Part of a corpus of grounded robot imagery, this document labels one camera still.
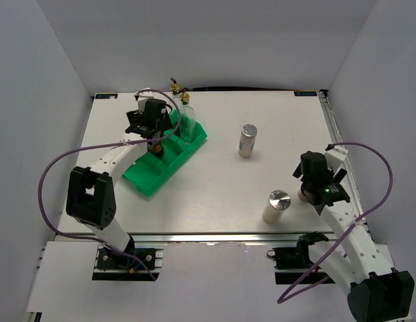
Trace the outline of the red cap sauce bottle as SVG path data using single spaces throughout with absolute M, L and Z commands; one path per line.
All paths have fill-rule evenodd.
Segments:
M 164 148 L 162 142 L 156 142 L 150 145 L 150 153 L 157 158 L 161 158 L 164 155 Z

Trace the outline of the clear glass bottle gold spout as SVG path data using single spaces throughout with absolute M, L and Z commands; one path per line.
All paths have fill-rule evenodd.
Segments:
M 180 137 L 185 142 L 192 142 L 195 136 L 196 116 L 195 110 L 190 106 L 190 95 L 188 88 L 180 92 Z

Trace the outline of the glass bottle with dark sauce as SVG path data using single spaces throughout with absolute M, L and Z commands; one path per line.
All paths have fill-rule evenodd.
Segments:
M 171 78 L 170 80 L 171 80 L 171 84 L 170 84 L 171 97 L 172 97 L 174 103 L 178 107 L 180 107 L 181 106 L 181 102 L 180 102 L 180 98 L 179 98 L 179 95 L 180 95 L 180 87 L 179 87 L 179 84 L 177 83 L 177 81 L 176 81 L 175 78 Z M 169 111 L 170 129 L 174 129 L 175 126 L 176 126 L 176 123 L 173 122 L 172 117 L 171 117 L 171 114 L 174 113 L 174 112 L 176 112 L 176 109 L 175 109 L 174 105 L 172 105 L 172 107 L 170 108 L 170 111 Z

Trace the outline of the white lid spice jar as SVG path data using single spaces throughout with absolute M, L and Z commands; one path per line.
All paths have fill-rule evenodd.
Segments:
M 300 200 L 302 200 L 303 202 L 307 202 L 307 198 L 306 198 L 305 194 L 302 192 L 301 189 L 298 190 L 298 193 L 297 194 L 298 194 L 298 198 Z

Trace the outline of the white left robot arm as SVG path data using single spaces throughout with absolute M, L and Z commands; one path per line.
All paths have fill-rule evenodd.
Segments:
M 66 200 L 66 213 L 112 248 L 112 260 L 122 268 L 134 263 L 135 246 L 115 219 L 115 184 L 137 159 L 160 143 L 165 131 L 172 129 L 167 103 L 161 99 L 139 100 L 138 108 L 128 112 L 127 118 L 129 127 L 118 146 L 90 166 L 72 169 Z

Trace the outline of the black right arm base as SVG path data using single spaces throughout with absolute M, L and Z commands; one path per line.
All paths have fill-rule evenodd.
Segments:
M 304 234 L 268 233 L 267 236 L 272 248 L 266 252 L 266 257 L 274 262 L 276 285 L 292 284 L 313 265 L 309 259 L 309 246 L 329 241 L 319 231 Z

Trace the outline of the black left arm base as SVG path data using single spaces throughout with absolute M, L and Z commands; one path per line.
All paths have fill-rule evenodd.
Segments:
M 162 267 L 162 248 L 136 248 L 135 257 L 144 263 L 145 269 L 137 260 L 120 258 L 111 250 L 99 246 L 95 258 L 92 280 L 154 282 Z

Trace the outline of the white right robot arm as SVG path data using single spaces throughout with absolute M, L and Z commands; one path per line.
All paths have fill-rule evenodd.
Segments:
M 330 243 L 322 233 L 302 235 L 297 262 L 320 267 L 345 293 L 357 321 L 391 321 L 408 316 L 415 282 L 385 258 L 358 221 L 350 197 L 340 184 L 347 174 L 341 165 L 347 150 L 305 152 L 294 172 L 301 194 L 337 236 Z

